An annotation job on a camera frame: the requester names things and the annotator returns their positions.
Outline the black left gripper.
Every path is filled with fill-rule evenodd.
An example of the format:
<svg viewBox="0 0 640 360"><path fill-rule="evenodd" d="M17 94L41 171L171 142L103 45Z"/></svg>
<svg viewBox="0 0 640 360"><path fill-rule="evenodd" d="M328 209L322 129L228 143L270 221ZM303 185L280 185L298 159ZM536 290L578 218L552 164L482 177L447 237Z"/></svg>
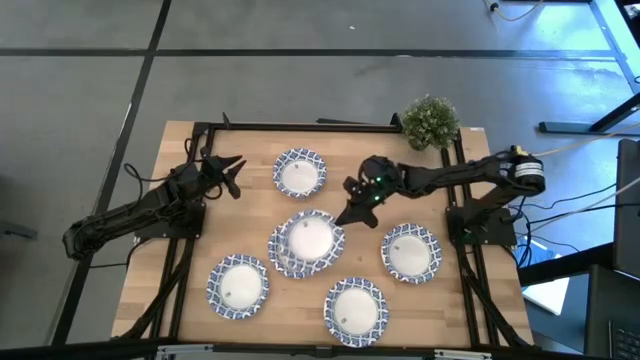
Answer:
<svg viewBox="0 0 640 360"><path fill-rule="evenodd" d="M242 155L231 157L207 156L203 155L200 162L198 175L198 187L202 193L208 193L214 188L221 190L221 183L224 182L228 193L233 199L241 197L241 189L237 185L235 178L246 164Z"/></svg>

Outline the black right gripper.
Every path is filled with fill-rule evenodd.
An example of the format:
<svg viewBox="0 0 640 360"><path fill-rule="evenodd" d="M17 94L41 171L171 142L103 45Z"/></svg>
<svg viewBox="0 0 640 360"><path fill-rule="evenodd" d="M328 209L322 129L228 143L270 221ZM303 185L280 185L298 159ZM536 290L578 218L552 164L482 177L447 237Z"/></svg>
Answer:
<svg viewBox="0 0 640 360"><path fill-rule="evenodd" d="M378 205L394 194L400 185L400 172L394 162L386 157L373 155L362 161L357 177L348 176L343 188L351 196L344 210L335 219L336 225L365 223L369 228L379 224L371 207Z"/></svg>

